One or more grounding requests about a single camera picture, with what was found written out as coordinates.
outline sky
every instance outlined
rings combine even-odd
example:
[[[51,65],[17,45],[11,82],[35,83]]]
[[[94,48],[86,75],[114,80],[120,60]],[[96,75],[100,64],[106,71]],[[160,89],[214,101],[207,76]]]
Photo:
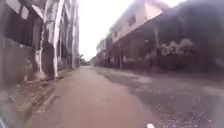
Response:
[[[96,46],[134,0],[79,0],[79,53],[86,60],[96,55]],[[184,0],[162,0],[173,7]]]

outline curb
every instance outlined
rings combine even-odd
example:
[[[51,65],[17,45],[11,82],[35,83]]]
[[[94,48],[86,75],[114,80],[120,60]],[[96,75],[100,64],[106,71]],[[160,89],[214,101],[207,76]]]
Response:
[[[53,101],[56,99],[56,93],[52,93],[45,101],[44,103],[39,107],[37,112],[45,112],[47,108],[53,103]]]
[[[29,105],[27,105],[27,108],[22,112],[23,124],[26,123],[32,116],[33,112],[38,109],[45,100],[51,96],[51,94],[53,94],[54,90],[54,85],[50,85],[46,91],[38,94],[38,96]]]

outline sidewalk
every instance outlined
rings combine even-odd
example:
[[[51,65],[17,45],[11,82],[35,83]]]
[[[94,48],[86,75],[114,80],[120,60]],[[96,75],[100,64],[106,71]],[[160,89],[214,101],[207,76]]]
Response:
[[[66,77],[69,71],[60,71],[59,78]],[[25,123],[32,116],[32,113],[37,111],[45,100],[51,96],[55,91],[55,83],[61,79],[31,81],[10,89],[9,98],[15,104],[22,123]]]

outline dirty wall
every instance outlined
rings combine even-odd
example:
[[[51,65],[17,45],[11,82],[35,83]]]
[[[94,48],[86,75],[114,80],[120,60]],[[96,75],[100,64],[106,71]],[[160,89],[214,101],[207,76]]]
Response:
[[[0,1],[0,84],[3,86],[10,86],[22,83],[27,80],[33,80],[37,66],[35,64],[35,50],[31,45],[32,29],[26,27],[25,29],[31,30],[30,33],[23,33],[24,29],[20,29],[20,25],[25,23],[25,20],[19,21],[16,13],[10,10],[6,5],[5,0]],[[9,18],[14,19],[14,24],[9,24]],[[17,42],[16,40],[23,40],[26,44]]]
[[[163,70],[224,71],[222,5],[219,0],[189,0],[165,11],[120,42],[114,50],[114,65],[143,70],[156,65]]]

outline window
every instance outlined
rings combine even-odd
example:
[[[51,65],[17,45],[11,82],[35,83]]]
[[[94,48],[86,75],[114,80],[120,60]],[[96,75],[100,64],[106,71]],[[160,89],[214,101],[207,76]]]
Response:
[[[25,5],[21,5],[19,13],[15,11],[15,8],[12,9],[11,6],[8,3],[3,10],[5,15],[1,19],[1,32],[11,40],[33,47],[34,23],[38,16],[30,13]]]
[[[136,22],[136,18],[135,16],[132,16],[129,20],[128,20],[128,25],[132,26],[133,24],[135,24]]]
[[[21,4],[18,0],[6,0],[6,3],[11,9],[13,9],[17,14],[19,14]]]
[[[21,13],[22,13],[21,16],[22,16],[23,19],[27,19],[28,18],[29,10],[25,6],[23,6],[23,9],[22,9]]]
[[[118,32],[114,32],[114,38],[116,38],[118,35]]]

